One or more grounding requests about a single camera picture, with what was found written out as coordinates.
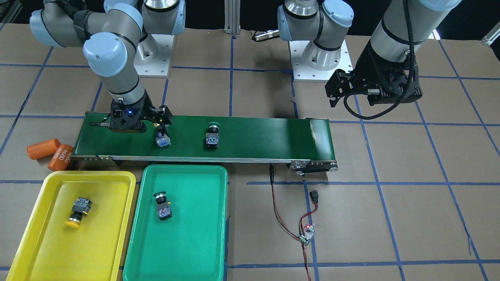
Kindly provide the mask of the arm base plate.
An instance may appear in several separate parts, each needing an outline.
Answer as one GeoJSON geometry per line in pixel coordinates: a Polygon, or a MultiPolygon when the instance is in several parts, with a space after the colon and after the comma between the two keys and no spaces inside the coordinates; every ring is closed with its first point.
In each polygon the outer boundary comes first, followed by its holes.
{"type": "Polygon", "coordinates": [[[312,41],[289,41],[293,79],[298,82],[327,82],[340,69],[350,73],[353,63],[345,41],[339,49],[326,51],[312,41]]]}
{"type": "Polygon", "coordinates": [[[168,78],[175,36],[148,34],[137,47],[134,67],[141,78],[168,78]]]}

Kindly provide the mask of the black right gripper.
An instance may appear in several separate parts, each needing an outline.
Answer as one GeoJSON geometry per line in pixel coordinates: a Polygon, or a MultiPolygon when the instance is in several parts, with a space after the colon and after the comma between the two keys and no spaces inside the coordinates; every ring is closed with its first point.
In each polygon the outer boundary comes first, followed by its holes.
{"type": "Polygon", "coordinates": [[[152,105],[147,91],[137,102],[125,105],[112,101],[108,128],[115,133],[144,133],[143,121],[155,123],[156,135],[168,135],[168,126],[173,123],[173,114],[166,106],[152,105]]]}

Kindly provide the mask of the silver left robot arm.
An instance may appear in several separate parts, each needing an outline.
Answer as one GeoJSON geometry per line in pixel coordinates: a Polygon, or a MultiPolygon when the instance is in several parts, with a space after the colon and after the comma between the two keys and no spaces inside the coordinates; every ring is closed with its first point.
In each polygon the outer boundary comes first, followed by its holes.
{"type": "MultiPolygon", "coordinates": [[[[334,71],[325,85],[330,106],[349,94],[367,96],[370,105],[413,103],[423,96],[414,54],[458,0],[393,0],[352,71],[334,71]]],[[[284,41],[307,41],[302,58],[321,71],[333,69],[354,19],[342,0],[286,0],[277,9],[284,41]]]]}

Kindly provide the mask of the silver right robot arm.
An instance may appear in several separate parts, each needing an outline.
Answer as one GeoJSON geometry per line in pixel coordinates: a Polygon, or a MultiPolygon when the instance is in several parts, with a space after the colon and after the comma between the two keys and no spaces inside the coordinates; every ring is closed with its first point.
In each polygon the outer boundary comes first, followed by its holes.
{"type": "Polygon", "coordinates": [[[34,37],[47,46],[82,47],[89,67],[112,97],[110,113],[90,126],[116,133],[144,133],[144,121],[167,127],[173,114],[154,107],[139,73],[136,54],[152,34],[174,36],[185,27],[184,0],[106,0],[90,11],[83,0],[45,0],[30,16],[34,37]]]}

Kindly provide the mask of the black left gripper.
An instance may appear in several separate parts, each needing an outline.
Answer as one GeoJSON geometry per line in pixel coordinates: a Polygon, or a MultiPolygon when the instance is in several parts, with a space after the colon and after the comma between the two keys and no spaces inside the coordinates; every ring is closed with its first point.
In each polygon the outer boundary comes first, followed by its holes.
{"type": "Polygon", "coordinates": [[[379,56],[366,45],[350,73],[336,70],[325,85],[330,106],[336,107],[340,98],[347,94],[364,94],[371,106],[375,104],[393,104],[402,95],[407,84],[405,73],[414,67],[410,87],[402,103],[412,103],[423,96],[418,82],[418,65],[410,55],[404,55],[403,62],[391,62],[379,56]]]}

